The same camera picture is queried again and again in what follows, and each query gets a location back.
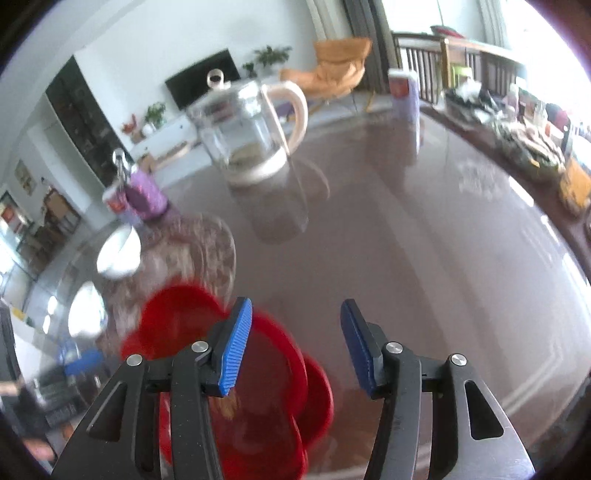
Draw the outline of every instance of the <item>red plastic bowl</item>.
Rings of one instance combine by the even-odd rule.
[[[174,355],[206,338],[211,325],[228,314],[200,286],[166,287],[145,305],[139,328],[125,339],[121,355]],[[210,400],[225,477],[300,479],[307,469],[306,448],[326,433],[333,417],[332,392],[322,368],[304,359],[278,323],[254,311],[234,392],[234,397]],[[160,407],[160,448],[170,462],[167,394],[161,395]]]

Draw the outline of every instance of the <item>person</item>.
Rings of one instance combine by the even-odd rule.
[[[533,480],[574,480],[591,476],[591,410],[579,435],[563,450],[563,455],[537,472]]]
[[[0,397],[4,397],[3,401],[6,400],[5,397],[19,397],[23,386],[24,380],[22,377],[15,382],[0,382]],[[31,437],[23,438],[22,442],[37,460],[53,460],[56,457],[51,445],[45,440]]]

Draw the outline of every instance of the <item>television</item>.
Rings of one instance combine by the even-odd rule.
[[[240,74],[226,49],[187,67],[166,80],[166,86],[179,110],[183,110],[209,91],[207,74],[213,69],[223,72],[224,82],[240,80]]]

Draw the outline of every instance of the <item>teapot handle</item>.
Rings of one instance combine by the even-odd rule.
[[[302,92],[300,87],[298,87],[295,83],[289,81],[274,83],[271,85],[263,84],[261,86],[261,92],[263,98],[269,105],[269,109],[271,110],[271,114],[275,120],[281,143],[285,149],[285,153],[287,155],[291,155],[296,151],[296,148],[304,139],[304,134],[306,133],[306,128],[308,127],[308,103],[306,102],[304,92]],[[280,98],[287,98],[293,105],[295,112],[296,123],[290,137],[287,140],[285,139],[285,133],[283,132],[279,118],[277,117],[277,112],[275,111],[275,108],[271,102],[272,100],[277,100]]]

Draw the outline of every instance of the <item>curtain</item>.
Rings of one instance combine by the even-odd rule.
[[[478,0],[486,43],[510,48],[500,0]]]
[[[362,85],[376,93],[388,93],[388,69],[397,67],[392,33],[381,0],[344,0],[355,37],[368,37],[373,46],[365,60]]]
[[[306,0],[318,40],[352,36],[341,0]]]

